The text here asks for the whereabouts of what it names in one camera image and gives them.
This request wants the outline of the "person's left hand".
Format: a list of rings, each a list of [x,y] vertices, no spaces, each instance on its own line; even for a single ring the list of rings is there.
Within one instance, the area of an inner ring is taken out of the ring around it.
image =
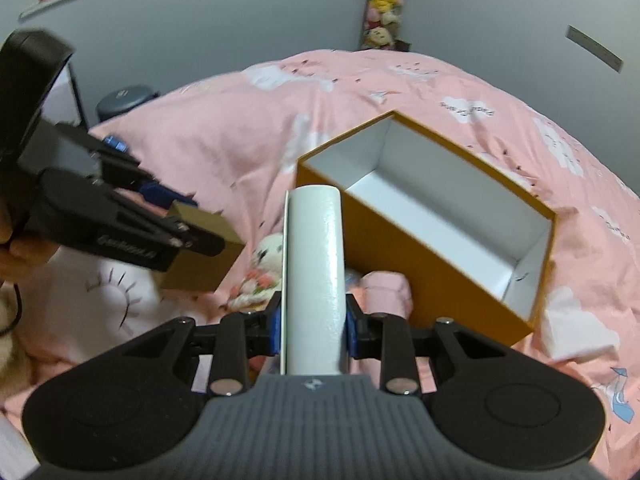
[[[41,237],[23,237],[12,240],[13,224],[8,208],[1,203],[1,257],[2,282],[16,283],[32,271],[44,266],[60,248],[59,244]]]

